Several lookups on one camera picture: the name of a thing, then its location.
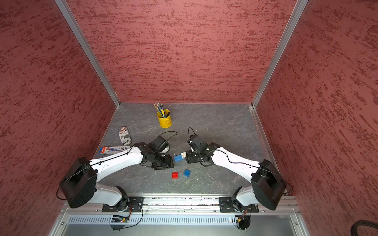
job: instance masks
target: mounting plate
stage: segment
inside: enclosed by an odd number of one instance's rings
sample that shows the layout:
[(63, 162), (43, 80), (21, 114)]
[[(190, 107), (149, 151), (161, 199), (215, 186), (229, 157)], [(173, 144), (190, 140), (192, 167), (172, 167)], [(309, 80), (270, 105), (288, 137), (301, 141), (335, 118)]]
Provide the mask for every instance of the mounting plate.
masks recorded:
[(257, 204), (251, 204), (247, 206), (247, 211), (249, 213), (258, 213), (259, 212), (259, 206)]
[(131, 212), (141, 212), (144, 197), (129, 197), (129, 200), (131, 202)]
[(231, 197), (219, 197), (220, 212), (235, 212)]
[[(129, 201), (131, 202), (131, 212), (141, 212), (142, 208), (141, 206), (143, 205), (143, 201), (144, 201), (144, 197), (129, 197)], [(112, 207), (112, 206), (109, 206), (109, 205), (106, 205), (104, 204), (104, 206), (102, 207), (102, 212), (117, 212), (117, 213), (121, 213), (119, 211), (117, 211), (116, 207)]]

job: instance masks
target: robotic arm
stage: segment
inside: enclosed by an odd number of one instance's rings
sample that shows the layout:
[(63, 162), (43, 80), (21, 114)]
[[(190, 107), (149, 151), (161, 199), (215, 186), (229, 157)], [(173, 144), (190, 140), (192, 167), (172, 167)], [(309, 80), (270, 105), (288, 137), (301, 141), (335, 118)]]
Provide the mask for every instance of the robotic arm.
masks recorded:
[(188, 139), (191, 151), (185, 153), (188, 164), (200, 162), (207, 167), (220, 165), (248, 180), (252, 185), (240, 187), (234, 193), (232, 203), (242, 212), (251, 204), (260, 203), (270, 210), (275, 210), (285, 189), (286, 182), (274, 165), (268, 161), (248, 160), (233, 154), (216, 143), (207, 144), (193, 134)]
[(169, 143), (158, 136), (149, 144), (144, 142), (133, 145), (130, 150), (116, 153), (100, 159), (77, 159), (60, 182), (66, 200), (71, 208), (86, 203), (114, 206), (117, 211), (128, 209), (129, 198), (119, 186), (109, 187), (98, 182), (113, 172), (131, 165), (150, 161), (155, 170), (173, 168), (174, 162), (170, 155)]

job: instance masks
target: gray tabletop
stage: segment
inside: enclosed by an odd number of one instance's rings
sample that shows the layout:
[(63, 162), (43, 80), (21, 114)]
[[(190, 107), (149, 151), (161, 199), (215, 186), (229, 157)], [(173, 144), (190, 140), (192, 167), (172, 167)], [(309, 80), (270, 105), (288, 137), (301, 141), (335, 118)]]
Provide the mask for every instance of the gray tabletop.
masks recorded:
[[(188, 127), (192, 127), (208, 144), (215, 142), (228, 151), (247, 159), (262, 161), (263, 154), (257, 132), (253, 127), (251, 113), (246, 104), (164, 104), (172, 117), (168, 129), (159, 126), (156, 109), (147, 103), (122, 103), (105, 134), (101, 146), (122, 146), (118, 128), (127, 126), (133, 144), (149, 143), (165, 131), (179, 134), (169, 140), (172, 157), (190, 150), (186, 143)], [(162, 135), (167, 139), (173, 133)], [(97, 153), (94, 158), (105, 157)], [(189, 177), (183, 175), (191, 171)], [(178, 179), (172, 179), (178, 172)], [(250, 183), (243, 177), (220, 166), (203, 167), (199, 163), (187, 164), (185, 160), (175, 163), (175, 168), (153, 170), (133, 165), (117, 171), (100, 183), (121, 186), (127, 193), (190, 193), (232, 194), (240, 186)]]

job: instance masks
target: blue lego brick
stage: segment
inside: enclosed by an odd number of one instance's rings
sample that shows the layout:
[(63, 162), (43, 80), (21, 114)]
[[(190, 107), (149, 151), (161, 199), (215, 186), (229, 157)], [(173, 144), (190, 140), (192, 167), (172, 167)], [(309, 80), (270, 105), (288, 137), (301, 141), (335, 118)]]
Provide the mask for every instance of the blue lego brick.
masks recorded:
[(175, 162), (178, 162), (178, 161), (181, 161), (181, 160), (185, 160), (185, 158), (183, 157), (183, 155), (177, 155), (177, 156), (174, 156), (175, 158)]
[(185, 175), (186, 177), (189, 177), (189, 175), (190, 175), (190, 170), (185, 170), (185, 171), (184, 171), (184, 175)]

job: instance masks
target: metal corner post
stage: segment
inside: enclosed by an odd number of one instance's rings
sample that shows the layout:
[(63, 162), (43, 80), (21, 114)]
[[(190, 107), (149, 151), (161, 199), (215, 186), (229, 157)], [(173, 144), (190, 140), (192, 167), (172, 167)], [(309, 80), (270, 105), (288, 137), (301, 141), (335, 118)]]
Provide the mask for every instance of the metal corner post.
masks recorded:
[(85, 38), (83, 32), (81, 31), (79, 24), (77, 23), (75, 17), (73, 16), (70, 7), (68, 6), (65, 0), (55, 0), (56, 4), (58, 5), (60, 11), (62, 12), (64, 18), (66, 19), (68, 25), (70, 26), (72, 32), (76, 36), (77, 40), (79, 41), (81, 47), (83, 48), (85, 54), (87, 55), (89, 61), (92, 63), (93, 68), (97, 72), (98, 76), (100, 77), (102, 83), (104, 84), (106, 90), (108, 91), (109, 95), (113, 99), (114, 104), (119, 107), (121, 101), (119, 100), (117, 94), (115, 93), (112, 85), (110, 84), (108, 78), (105, 75), (104, 70), (101, 68), (100, 63), (98, 62), (94, 52), (92, 51), (91, 47), (87, 39)]
[(298, 0), (294, 6), (293, 12), (285, 27), (285, 30), (283, 31), (283, 34), (280, 39), (280, 42), (278, 43), (277, 49), (274, 52), (274, 55), (272, 57), (272, 60), (270, 61), (269, 67), (266, 70), (264, 78), (262, 79), (261, 85), (259, 89), (257, 90), (255, 98), (252, 101), (252, 106), (255, 108), (257, 107), (257, 104), (260, 101), (260, 98), (262, 94), (264, 93), (264, 90), (266, 86), (268, 85), (270, 78), (272, 77), (274, 69), (276, 68), (278, 61), (280, 60), (281, 55), (284, 52), (287, 43), (289, 42), (289, 39), (294, 31), (294, 28), (297, 25), (298, 20), (301, 17), (303, 10), (305, 9), (307, 1), (308, 0)]

